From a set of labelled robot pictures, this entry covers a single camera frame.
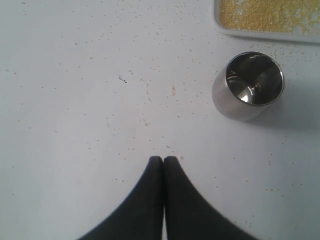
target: cup rim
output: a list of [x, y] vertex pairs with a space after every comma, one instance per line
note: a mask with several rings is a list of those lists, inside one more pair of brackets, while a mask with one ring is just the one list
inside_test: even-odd
[[[269, 60], [271, 60], [275, 66], [278, 68], [279, 72], [280, 72], [280, 76], [281, 76], [281, 91], [279, 92], [278, 96], [273, 99], [272, 101], [269, 101], [267, 103], [264, 103], [264, 104], [253, 104], [253, 103], [250, 103], [250, 102], [245, 102], [243, 100], [241, 100], [240, 98], [238, 98], [229, 88], [228, 86], [228, 83], [227, 83], [227, 71], [228, 71], [228, 68], [229, 66], [231, 65], [231, 63], [236, 60], [237, 58], [243, 56], [243, 55], [249, 55], [249, 54], [255, 54], [255, 55], [259, 55], [259, 56], [262, 56], [262, 57], [265, 57], [265, 58], [268, 58]], [[267, 105], [270, 105], [272, 103], [274, 103], [275, 101], [277, 101], [280, 96], [282, 95], [284, 89], [285, 89], [285, 76], [284, 76], [284, 73], [280, 67], [280, 65], [270, 56], [264, 54], [264, 53], [261, 53], [261, 52], [258, 52], [258, 51], [246, 51], [246, 52], [243, 52], [243, 53], [240, 53], [238, 55], [236, 55], [234, 58], [232, 58], [229, 63], [227, 64], [226, 68], [225, 68], [225, 78], [224, 78], [224, 81], [225, 81], [225, 84], [227, 86], [227, 88], [230, 90], [230, 92], [235, 96], [236, 99], [238, 99], [241, 103], [244, 103], [244, 104], [247, 104], [249, 106], [257, 106], [257, 107], [262, 107], [262, 106], [267, 106]]]

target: metal cup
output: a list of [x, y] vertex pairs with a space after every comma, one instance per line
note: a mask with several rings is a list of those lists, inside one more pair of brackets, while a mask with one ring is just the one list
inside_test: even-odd
[[234, 57], [218, 74], [212, 99], [225, 117], [247, 121], [274, 103], [284, 87], [280, 66], [265, 54], [249, 51]]

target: white tray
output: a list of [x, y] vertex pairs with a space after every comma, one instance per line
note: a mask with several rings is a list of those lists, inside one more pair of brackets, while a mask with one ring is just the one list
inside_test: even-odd
[[221, 33], [237, 37], [271, 39], [280, 41], [304, 42], [320, 44], [320, 35], [303, 35], [297, 33], [266, 32], [266, 31], [247, 31], [224, 28], [220, 23], [220, 2], [213, 0], [212, 16], [215, 27]]

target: white table surface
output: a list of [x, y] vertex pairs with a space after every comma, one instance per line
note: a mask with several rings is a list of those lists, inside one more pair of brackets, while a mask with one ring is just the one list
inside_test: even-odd
[[[211, 0], [25, 1], [0, 4], [1, 240], [82, 236], [153, 155], [253, 236], [319, 239], [320, 46], [218, 33]], [[246, 51], [286, 80], [251, 123], [211, 98]]]

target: yellow grain pile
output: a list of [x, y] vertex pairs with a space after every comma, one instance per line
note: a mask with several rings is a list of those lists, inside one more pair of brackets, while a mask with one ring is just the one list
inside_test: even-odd
[[320, 0], [221, 0], [227, 29], [320, 34]]

